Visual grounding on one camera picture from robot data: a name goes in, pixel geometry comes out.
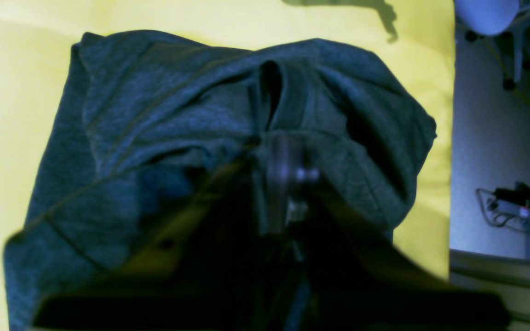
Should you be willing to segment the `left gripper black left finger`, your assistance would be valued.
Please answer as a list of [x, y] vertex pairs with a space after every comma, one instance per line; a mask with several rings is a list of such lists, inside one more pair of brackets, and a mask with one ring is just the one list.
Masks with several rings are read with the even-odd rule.
[[44, 300], [32, 329], [283, 331], [287, 214], [282, 133], [216, 172], [116, 271]]

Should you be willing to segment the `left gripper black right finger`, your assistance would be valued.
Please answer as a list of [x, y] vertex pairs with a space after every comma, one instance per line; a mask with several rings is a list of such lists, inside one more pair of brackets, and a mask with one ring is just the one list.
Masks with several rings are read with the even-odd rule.
[[354, 211], [286, 135], [286, 228], [307, 276], [301, 331], [506, 331], [498, 295], [420, 268]]

